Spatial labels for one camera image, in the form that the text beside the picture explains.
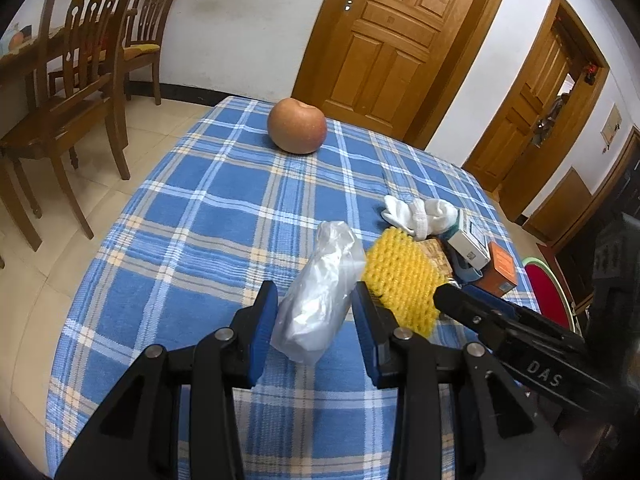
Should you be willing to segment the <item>closed wooden door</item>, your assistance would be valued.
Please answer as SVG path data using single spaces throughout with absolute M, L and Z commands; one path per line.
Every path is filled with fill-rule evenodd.
M 425 148 L 502 0 L 323 0 L 292 96 Z

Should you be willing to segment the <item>orange snack bag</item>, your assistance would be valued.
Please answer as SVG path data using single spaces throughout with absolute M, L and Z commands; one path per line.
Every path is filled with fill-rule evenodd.
M 428 261 L 447 281 L 454 278 L 454 271 L 445 252 L 442 242 L 437 237 L 430 237 L 418 243 Z

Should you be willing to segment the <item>beige wall panel box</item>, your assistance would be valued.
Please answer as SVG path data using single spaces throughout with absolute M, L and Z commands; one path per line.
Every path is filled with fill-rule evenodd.
M 601 136 L 604 142 L 604 148 L 602 150 L 603 153 L 606 153 L 611 148 L 611 144 L 617 131 L 620 130 L 621 124 L 622 115 L 620 114 L 620 110 L 617 105 L 613 104 L 610 114 L 608 114 L 608 118 L 606 118 L 606 122 L 601 130 Z

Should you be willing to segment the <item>wooden chair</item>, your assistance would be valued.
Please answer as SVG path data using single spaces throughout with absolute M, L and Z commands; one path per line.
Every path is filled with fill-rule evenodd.
M 110 56 L 106 47 L 110 43 L 108 27 L 103 27 L 102 34 L 96 29 L 98 23 L 90 26 L 90 32 L 81 32 L 81 18 L 73 16 L 72 30 L 66 32 L 60 29 L 53 37 L 62 40 L 63 49 L 69 50 L 70 60 L 63 62 L 62 67 L 48 73 L 46 80 L 40 84 L 48 86 L 48 92 L 38 94 L 38 101 L 54 96 L 56 81 L 67 73 L 72 75 L 72 85 L 79 87 L 85 81 L 91 80 L 92 74 L 112 75 L 110 95 L 115 99 L 113 104 L 116 112 L 124 109 L 124 104 L 131 98 L 129 89 L 129 73 L 143 66 L 152 67 L 153 96 L 155 103 L 160 105 L 160 49 L 162 48 L 164 30 L 170 7 L 174 0 L 134 0 L 132 7 L 122 18 L 122 32 L 120 33 L 119 51 L 114 55 L 114 64 L 108 65 Z
M 122 179 L 130 177 L 124 136 L 116 119 L 115 91 L 120 75 L 122 25 L 130 0 L 43 0 L 38 34 L 32 44 L 36 106 L 1 138 L 1 153 L 11 163 L 21 211 L 41 217 L 23 168 L 24 160 L 45 159 L 86 237 L 91 226 L 78 203 L 63 156 L 99 122 L 106 129 Z

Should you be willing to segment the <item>red bin with green rim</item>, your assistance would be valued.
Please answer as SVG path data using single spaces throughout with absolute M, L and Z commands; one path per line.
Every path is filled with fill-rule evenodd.
M 523 260 L 530 286 L 534 291 L 540 313 L 566 330 L 580 335 L 574 310 L 548 264 L 535 257 Z

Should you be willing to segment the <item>white tissue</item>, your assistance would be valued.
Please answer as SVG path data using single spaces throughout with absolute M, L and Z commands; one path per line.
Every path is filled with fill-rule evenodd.
M 446 200 L 416 197 L 406 203 L 386 195 L 384 205 L 382 218 L 414 240 L 426 240 L 432 235 L 445 233 L 458 221 L 457 208 Z

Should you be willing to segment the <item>orange cardboard box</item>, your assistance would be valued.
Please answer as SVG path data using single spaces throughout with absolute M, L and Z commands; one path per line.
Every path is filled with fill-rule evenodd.
M 503 297 L 518 284 L 515 263 L 511 255 L 493 240 L 488 243 L 489 262 L 482 277 L 473 285 L 497 297 Z

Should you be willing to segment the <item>yellow foam fruit net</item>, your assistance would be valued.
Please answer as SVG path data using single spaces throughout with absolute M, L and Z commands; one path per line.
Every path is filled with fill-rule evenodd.
M 438 318 L 434 293 L 447 281 L 407 233 L 388 228 L 381 234 L 367 252 L 362 280 L 400 326 L 431 336 Z

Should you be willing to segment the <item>white medicine box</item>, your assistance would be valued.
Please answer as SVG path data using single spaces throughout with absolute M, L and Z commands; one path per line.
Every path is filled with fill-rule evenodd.
M 439 237 L 475 270 L 483 270 L 488 265 L 488 238 L 482 226 L 464 209 L 458 210 L 456 222 Z

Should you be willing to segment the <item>orange round fruit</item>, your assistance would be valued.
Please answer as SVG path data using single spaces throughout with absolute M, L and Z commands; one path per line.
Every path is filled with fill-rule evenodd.
M 309 155 L 326 140 L 326 116 L 317 107 L 286 98 L 270 110 L 267 131 L 271 141 L 282 151 Z

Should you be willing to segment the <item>black entrance door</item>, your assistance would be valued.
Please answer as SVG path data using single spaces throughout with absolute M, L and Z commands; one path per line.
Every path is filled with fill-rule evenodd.
M 639 129 L 634 127 L 612 169 L 586 209 L 554 244 L 570 302 L 582 307 L 593 293 L 594 243 L 598 233 L 619 212 L 639 218 Z

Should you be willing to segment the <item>clear plastic bag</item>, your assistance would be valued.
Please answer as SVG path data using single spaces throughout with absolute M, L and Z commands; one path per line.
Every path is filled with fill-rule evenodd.
M 360 239 L 344 221 L 325 221 L 314 251 L 279 304 L 273 348 L 313 366 L 343 325 L 349 296 L 366 266 Z

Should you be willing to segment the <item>open wooden door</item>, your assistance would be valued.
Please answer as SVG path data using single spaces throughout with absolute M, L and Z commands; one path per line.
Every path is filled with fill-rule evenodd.
M 610 66 L 567 0 L 551 0 L 532 47 L 463 168 L 514 222 L 564 160 Z

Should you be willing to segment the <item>light blue plastic holder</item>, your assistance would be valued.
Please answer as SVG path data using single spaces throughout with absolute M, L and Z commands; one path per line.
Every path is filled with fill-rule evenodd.
M 465 258 L 457 252 L 452 253 L 451 261 L 454 274 L 456 274 L 459 281 L 462 281 L 463 283 L 473 283 L 479 281 L 483 277 L 483 272 L 481 270 L 476 270 L 474 266 L 471 266 Z

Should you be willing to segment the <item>blue plaid tablecloth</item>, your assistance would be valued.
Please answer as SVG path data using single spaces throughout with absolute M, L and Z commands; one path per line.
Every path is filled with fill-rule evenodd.
M 46 407 L 55 470 L 104 396 L 149 344 L 190 346 L 251 304 L 263 281 L 286 292 L 318 225 L 343 221 L 370 246 L 383 200 L 442 198 L 512 249 L 508 226 L 472 176 L 344 122 L 318 152 L 292 156 L 267 133 L 268 103 L 228 98 L 143 180 L 82 279 L 58 340 Z M 396 394 L 371 384 L 346 321 L 314 366 L 270 352 L 234 395 L 251 479 L 382 479 Z

